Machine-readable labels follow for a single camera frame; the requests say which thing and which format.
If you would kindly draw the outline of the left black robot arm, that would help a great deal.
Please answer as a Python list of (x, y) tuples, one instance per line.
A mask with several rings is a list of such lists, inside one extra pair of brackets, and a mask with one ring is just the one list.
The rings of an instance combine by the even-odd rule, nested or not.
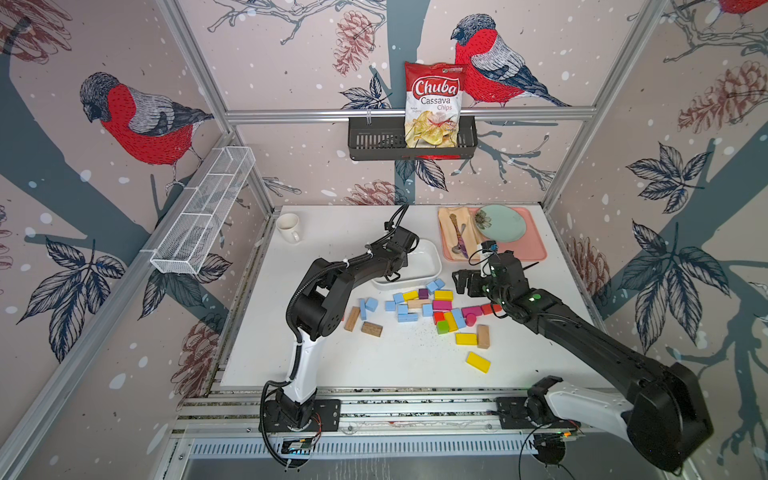
[(295, 336), (291, 369), (285, 380), (269, 380), (263, 389), (275, 395), (290, 428), (302, 429), (312, 420), (324, 339), (341, 324), (352, 290), (376, 278), (397, 279), (419, 241), (410, 230), (392, 226), (361, 255), (336, 262), (318, 258), (310, 265), (286, 308)]

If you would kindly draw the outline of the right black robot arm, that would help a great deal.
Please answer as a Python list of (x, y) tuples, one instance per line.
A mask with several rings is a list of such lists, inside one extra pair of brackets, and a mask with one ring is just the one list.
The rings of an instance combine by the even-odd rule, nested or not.
[(677, 472), (708, 440), (713, 423), (696, 375), (638, 353), (579, 317), (560, 298), (530, 287), (511, 251), (489, 251), (477, 270), (452, 275), (456, 290), (484, 297), (504, 316), (558, 344), (607, 380), (614, 393), (547, 376), (527, 391), (525, 408), (538, 426), (574, 421), (630, 443), (660, 470)]

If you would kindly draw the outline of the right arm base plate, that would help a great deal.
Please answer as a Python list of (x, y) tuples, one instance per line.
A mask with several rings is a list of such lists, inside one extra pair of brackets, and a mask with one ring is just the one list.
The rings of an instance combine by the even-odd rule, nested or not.
[(502, 396), (495, 399), (496, 415), (503, 430), (533, 429), (534, 427), (578, 430), (581, 423), (556, 418), (544, 413), (539, 407), (530, 407), (525, 396)]

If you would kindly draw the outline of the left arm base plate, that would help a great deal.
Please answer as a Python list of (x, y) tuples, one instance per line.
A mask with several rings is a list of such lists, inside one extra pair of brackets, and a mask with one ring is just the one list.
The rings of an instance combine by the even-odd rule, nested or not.
[(339, 428), (341, 401), (320, 399), (311, 407), (288, 407), (285, 402), (267, 400), (260, 410), (260, 431), (267, 433), (336, 432)]

